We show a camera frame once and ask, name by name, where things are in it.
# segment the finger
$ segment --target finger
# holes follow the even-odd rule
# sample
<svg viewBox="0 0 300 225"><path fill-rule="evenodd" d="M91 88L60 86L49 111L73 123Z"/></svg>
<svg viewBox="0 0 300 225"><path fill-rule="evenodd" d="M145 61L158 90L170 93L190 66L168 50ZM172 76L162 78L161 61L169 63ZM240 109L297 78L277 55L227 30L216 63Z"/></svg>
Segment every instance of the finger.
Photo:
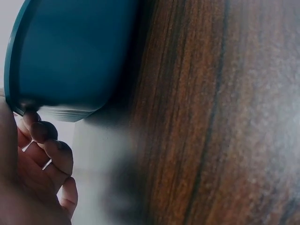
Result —
<svg viewBox="0 0 300 225"><path fill-rule="evenodd" d="M5 98L0 97L0 174L13 175L17 162L17 126Z"/></svg>
<svg viewBox="0 0 300 225"><path fill-rule="evenodd" d="M62 197L60 205L66 211L69 219L72 218L78 204L78 192L73 177L69 177L62 185Z"/></svg>
<svg viewBox="0 0 300 225"><path fill-rule="evenodd" d="M50 158L36 142L31 142L25 153L41 168L43 168Z"/></svg>
<svg viewBox="0 0 300 225"><path fill-rule="evenodd" d="M51 163L44 169L54 184L55 192L61 188L67 178L73 172L73 153L71 148L56 140L45 142L45 152L51 159Z"/></svg>
<svg viewBox="0 0 300 225"><path fill-rule="evenodd" d="M22 119L18 122L18 146L23 149L30 144L32 138L30 135L30 127L41 118L36 112L26 112Z"/></svg>
<svg viewBox="0 0 300 225"><path fill-rule="evenodd" d="M49 139L57 140L58 132L52 123L40 121L31 125L30 136L35 142L44 144Z"/></svg>

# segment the brown wooden panel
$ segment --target brown wooden panel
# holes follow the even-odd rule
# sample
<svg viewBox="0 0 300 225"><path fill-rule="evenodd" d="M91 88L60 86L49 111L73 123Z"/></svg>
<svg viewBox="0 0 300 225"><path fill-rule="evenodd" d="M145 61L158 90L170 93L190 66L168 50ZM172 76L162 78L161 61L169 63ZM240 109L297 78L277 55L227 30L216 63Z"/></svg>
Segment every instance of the brown wooden panel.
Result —
<svg viewBox="0 0 300 225"><path fill-rule="evenodd" d="M153 0L132 128L155 224L300 223L300 1Z"/></svg>

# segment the hand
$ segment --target hand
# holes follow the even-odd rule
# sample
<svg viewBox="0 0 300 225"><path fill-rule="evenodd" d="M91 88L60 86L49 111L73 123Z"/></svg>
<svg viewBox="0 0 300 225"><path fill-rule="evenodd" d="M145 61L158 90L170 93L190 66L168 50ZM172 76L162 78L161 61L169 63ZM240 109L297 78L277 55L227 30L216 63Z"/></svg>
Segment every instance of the hand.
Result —
<svg viewBox="0 0 300 225"><path fill-rule="evenodd" d="M0 96L0 224L71 224L78 201L73 155L57 136L36 112L27 112L17 126Z"/></svg>

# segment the teal plastic container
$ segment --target teal plastic container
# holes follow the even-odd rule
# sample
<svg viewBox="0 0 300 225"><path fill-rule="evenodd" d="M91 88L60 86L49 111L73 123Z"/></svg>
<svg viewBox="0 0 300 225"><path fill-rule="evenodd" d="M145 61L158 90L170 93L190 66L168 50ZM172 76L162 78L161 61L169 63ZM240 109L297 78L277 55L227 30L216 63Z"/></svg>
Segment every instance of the teal plastic container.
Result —
<svg viewBox="0 0 300 225"><path fill-rule="evenodd" d="M78 121L112 95L139 0L25 0L5 61L7 103Z"/></svg>

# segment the wooden surface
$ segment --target wooden surface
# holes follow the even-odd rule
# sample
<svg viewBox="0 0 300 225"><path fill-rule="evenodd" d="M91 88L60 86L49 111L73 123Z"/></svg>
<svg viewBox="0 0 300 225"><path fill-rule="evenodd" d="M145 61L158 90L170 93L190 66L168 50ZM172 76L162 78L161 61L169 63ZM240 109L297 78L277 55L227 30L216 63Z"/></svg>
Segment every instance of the wooden surface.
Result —
<svg viewBox="0 0 300 225"><path fill-rule="evenodd" d="M152 222L300 224L300 1L145 8L130 124Z"/></svg>

